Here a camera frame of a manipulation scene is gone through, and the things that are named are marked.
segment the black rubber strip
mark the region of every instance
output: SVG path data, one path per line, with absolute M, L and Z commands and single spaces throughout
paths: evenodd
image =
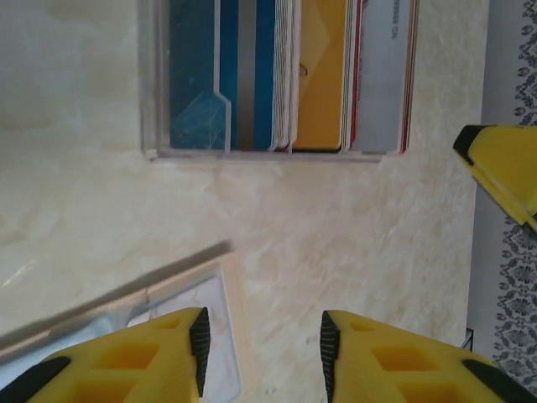
M 328 311 L 322 314 L 321 324 L 321 361 L 322 370 L 325 375 L 325 387 L 328 403 L 334 399 L 334 390 L 336 388 L 336 360 L 339 356 L 339 346 L 341 332 L 332 321 Z
M 296 154 L 338 154 L 341 153 L 341 146 L 337 149 L 293 149 Z
M 200 315 L 190 328 L 190 347 L 192 355 L 196 357 L 196 384 L 198 394 L 203 397 L 209 350 L 211 349 L 211 324 L 209 323 L 209 310 L 203 308 Z
M 459 134 L 459 137 L 456 138 L 455 143 L 453 144 L 453 149 L 468 163 L 470 166 L 473 166 L 474 162 L 470 158 L 470 155 L 468 152 L 470 151 L 470 147 L 472 146 L 472 143 L 476 139 L 476 137 L 479 135 L 479 133 L 484 129 L 488 128 L 489 126 L 466 126 L 461 133 Z
M 34 365 L 0 390 L 2 403 L 26 403 L 70 364 L 69 357 L 58 357 Z
M 462 364 L 505 403 L 537 403 L 537 398 L 498 368 L 465 359 Z

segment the card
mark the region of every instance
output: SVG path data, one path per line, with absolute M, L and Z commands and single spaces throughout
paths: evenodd
M 253 149 L 271 150 L 274 115 L 276 0 L 257 0 Z
M 169 129 L 176 149 L 224 150 L 231 105 L 215 64 L 214 0 L 169 2 Z
M 341 136 L 342 151 L 351 148 L 356 140 L 357 98 L 362 43 L 362 0 L 347 0 L 347 28 L 345 38 L 345 67 L 343 79 L 343 107 Z
M 298 135 L 293 149 L 341 148 L 347 0 L 304 0 Z
M 231 104 L 230 149 L 237 147 L 237 101 L 238 101 L 238 2 L 220 0 L 220 54 L 219 70 L 222 95 Z
M 389 154 L 406 150 L 415 13 L 415 0 L 364 3 L 354 151 Z
M 277 149 L 289 146 L 295 3 L 296 1 L 276 0 L 273 133 Z

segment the card stack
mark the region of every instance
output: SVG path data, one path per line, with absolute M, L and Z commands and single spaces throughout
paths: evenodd
M 144 148 L 403 153 L 416 2 L 154 0 L 141 12 Z

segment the rectangular slot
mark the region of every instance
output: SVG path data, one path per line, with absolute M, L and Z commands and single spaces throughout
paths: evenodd
M 95 369 L 146 369 L 159 351 L 158 344 L 119 343 L 92 366 Z
M 179 319 L 173 319 L 167 322 L 158 321 L 154 326 L 155 329 L 176 329 L 180 324 Z
M 355 332 L 372 332 L 375 330 L 372 327 L 363 325 L 358 322 L 351 323 L 351 327 L 352 327 L 352 330 L 354 330 Z
M 132 381 L 81 381 L 63 403 L 122 403 L 134 385 Z
M 438 367 L 419 348 L 377 347 L 372 353 L 385 371 L 436 371 Z

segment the transparent plastic sheet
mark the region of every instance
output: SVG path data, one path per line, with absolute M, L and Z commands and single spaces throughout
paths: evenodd
M 215 247 L 199 255 L 209 256 L 215 251 L 220 253 Z M 181 261 L 166 266 L 159 273 L 148 275 L 150 282 L 144 278 L 136 280 L 136 286 L 123 287 L 129 290 L 127 294 L 115 290 L 114 297 L 104 296 L 98 303 L 76 308 L 75 313 L 31 324 L 31 330 L 23 329 L 22 338 L 0 338 L 0 389 L 61 349 L 174 311 L 206 306 L 211 323 L 211 351 L 203 401 L 227 403 L 239 396 L 244 398 L 255 379 L 246 350 L 240 268 L 234 254 L 192 266 L 191 260 L 197 259 L 201 258 L 193 256 L 185 259 L 184 264 Z

